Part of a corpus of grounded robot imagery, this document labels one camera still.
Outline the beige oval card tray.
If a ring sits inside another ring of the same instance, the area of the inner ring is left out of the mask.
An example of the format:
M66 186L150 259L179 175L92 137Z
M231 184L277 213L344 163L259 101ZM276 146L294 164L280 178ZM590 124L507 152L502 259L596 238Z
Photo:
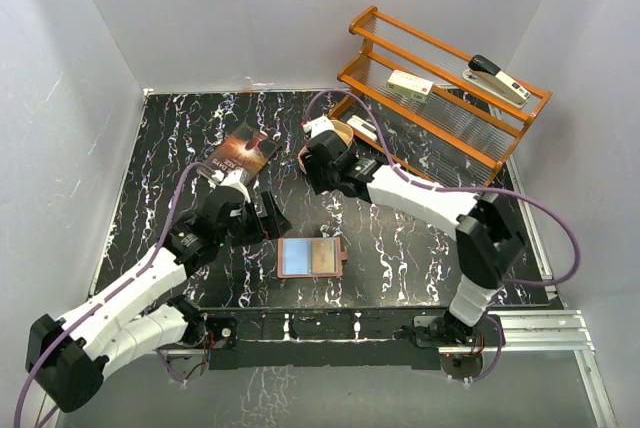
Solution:
M354 131L351 126L338 120L331 120L334 131L339 135L342 141L350 147L353 143ZM306 147L303 147L297 155L298 165L300 171L305 174L306 169L302 161L302 156L308 152Z

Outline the pink leather card holder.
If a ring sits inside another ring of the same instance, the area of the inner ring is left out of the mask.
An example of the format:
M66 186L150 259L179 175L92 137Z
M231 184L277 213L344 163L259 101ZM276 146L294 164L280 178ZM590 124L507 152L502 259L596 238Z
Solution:
M347 259L339 237L280 238L277 275L281 279L341 277Z

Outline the beige printed card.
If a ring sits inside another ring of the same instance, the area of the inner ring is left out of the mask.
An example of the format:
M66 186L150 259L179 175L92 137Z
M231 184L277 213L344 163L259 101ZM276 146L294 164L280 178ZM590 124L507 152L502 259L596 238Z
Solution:
M336 241L318 239L311 242L311 273L329 275L338 272Z

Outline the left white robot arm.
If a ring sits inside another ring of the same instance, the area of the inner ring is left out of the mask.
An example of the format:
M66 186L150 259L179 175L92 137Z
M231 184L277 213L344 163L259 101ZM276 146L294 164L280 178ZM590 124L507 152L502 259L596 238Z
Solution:
M64 413L84 406L115 371L151 350L200 344L207 324L183 296L151 304L212 263L221 248L282 237L292 225L271 192L258 214L243 188L215 189L197 211L170 220L170 228L143 258L92 299L30 327L26 370Z

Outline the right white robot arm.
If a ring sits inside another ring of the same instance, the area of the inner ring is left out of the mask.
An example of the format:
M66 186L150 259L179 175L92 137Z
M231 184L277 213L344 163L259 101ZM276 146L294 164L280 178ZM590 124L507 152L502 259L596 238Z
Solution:
M506 272L526 247L525 236L504 196L445 192L379 158L360 158L338 132L304 126L309 135L300 160L317 194L339 191L422 220L454 242L461 278L437 337L460 345L482 330L481 318L503 285Z

